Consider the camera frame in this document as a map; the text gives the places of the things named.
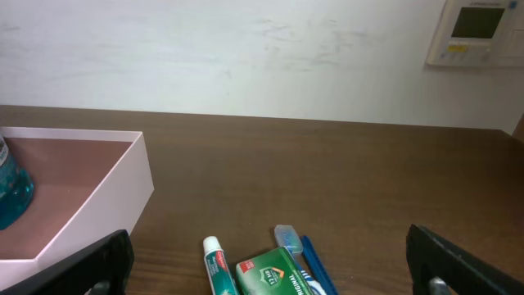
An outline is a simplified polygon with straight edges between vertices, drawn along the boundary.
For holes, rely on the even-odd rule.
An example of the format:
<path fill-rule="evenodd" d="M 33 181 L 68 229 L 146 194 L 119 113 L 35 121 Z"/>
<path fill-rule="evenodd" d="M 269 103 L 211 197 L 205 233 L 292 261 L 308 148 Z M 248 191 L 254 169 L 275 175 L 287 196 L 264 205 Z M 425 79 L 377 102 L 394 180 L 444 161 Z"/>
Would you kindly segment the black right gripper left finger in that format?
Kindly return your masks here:
<path fill-rule="evenodd" d="M 133 262 L 129 234 L 119 229 L 2 290 L 1 295 L 124 295 Z"/>

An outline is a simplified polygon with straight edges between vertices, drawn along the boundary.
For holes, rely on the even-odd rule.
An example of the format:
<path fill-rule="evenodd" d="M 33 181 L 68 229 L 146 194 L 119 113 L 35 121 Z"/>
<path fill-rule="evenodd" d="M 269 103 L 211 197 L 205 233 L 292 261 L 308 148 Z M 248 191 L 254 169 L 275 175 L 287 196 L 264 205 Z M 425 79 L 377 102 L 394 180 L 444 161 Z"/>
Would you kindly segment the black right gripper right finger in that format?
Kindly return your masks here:
<path fill-rule="evenodd" d="M 414 294 L 523 293 L 522 282 L 421 225 L 409 227 L 406 259 Z"/>

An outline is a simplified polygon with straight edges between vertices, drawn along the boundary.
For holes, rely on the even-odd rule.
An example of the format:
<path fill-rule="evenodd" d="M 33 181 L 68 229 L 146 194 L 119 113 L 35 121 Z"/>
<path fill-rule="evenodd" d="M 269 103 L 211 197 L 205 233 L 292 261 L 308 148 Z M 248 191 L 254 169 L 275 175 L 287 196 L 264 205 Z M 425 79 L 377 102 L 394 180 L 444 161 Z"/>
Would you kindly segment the white cardboard box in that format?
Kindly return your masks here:
<path fill-rule="evenodd" d="M 27 210 L 1 232 L 1 287 L 28 279 L 119 229 L 151 197 L 141 131 L 3 127 L 34 183 Z"/>

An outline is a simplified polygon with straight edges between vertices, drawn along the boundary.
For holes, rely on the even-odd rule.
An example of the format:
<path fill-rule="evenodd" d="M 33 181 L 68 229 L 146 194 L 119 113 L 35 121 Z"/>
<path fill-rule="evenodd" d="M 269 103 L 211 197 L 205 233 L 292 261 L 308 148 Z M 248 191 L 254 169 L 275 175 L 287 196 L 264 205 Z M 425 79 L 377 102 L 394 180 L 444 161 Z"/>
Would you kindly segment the Colgate toothpaste tube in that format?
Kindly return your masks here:
<path fill-rule="evenodd" d="M 239 295 L 225 259 L 225 253 L 215 236 L 203 240 L 204 262 L 214 295 Z"/>

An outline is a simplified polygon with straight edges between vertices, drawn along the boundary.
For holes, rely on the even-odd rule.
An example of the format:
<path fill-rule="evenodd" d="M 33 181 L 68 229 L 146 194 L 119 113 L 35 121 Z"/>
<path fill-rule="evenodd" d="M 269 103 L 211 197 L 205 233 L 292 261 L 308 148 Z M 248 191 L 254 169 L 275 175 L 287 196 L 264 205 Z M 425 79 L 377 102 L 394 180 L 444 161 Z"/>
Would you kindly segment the blue Listerine mouthwash bottle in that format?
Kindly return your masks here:
<path fill-rule="evenodd" d="M 25 213 L 34 195 L 34 183 L 4 137 L 1 137 L 1 230 Z"/>

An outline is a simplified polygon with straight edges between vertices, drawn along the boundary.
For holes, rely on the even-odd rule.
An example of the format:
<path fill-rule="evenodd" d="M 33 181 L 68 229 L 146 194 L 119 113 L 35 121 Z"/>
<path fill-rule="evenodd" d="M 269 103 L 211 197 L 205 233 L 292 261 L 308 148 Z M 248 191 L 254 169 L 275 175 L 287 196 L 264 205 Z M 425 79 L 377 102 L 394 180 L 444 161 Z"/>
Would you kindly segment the green Dettol soap box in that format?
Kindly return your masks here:
<path fill-rule="evenodd" d="M 294 258 L 275 248 L 236 265 L 237 281 L 246 295 L 313 295 Z"/>

